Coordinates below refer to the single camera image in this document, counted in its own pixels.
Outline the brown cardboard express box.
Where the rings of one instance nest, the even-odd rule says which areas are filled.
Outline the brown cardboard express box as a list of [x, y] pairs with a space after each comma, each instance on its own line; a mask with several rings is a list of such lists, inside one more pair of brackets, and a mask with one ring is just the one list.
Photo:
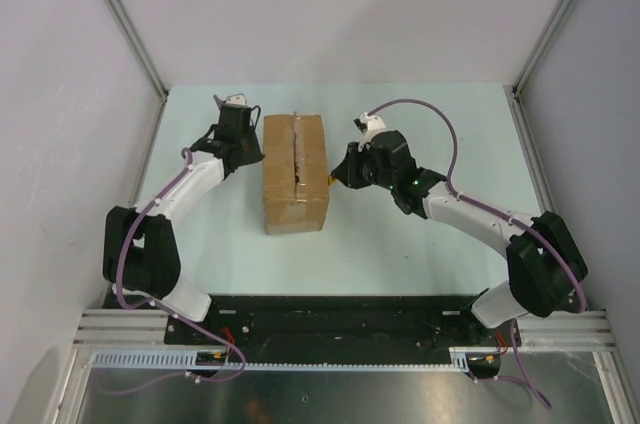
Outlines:
[[263, 205], [269, 235], [317, 232], [329, 206], [325, 130], [319, 115], [264, 118]]

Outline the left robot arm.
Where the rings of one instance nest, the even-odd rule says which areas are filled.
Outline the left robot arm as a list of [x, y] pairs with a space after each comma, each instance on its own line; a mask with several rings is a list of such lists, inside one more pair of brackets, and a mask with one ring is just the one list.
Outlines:
[[126, 309], [157, 305], [187, 319], [197, 342], [214, 341], [221, 320], [209, 312], [211, 297], [182, 271], [175, 228], [212, 189], [237, 169], [260, 162], [256, 134], [261, 108], [246, 97], [215, 97], [218, 121], [190, 147], [184, 163], [151, 198], [132, 207], [113, 207], [106, 216], [103, 276]]

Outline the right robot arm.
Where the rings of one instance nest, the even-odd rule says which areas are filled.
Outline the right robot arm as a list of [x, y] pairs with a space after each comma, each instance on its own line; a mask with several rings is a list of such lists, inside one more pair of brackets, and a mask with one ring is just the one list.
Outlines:
[[508, 212], [454, 193], [444, 175], [416, 164], [400, 132], [349, 143], [330, 177], [350, 189], [383, 188], [403, 213], [451, 226], [506, 260], [507, 280], [483, 291], [464, 311], [461, 332], [469, 343], [486, 344], [500, 325], [526, 313], [547, 317], [570, 296], [586, 307], [580, 284], [588, 269], [559, 215]]

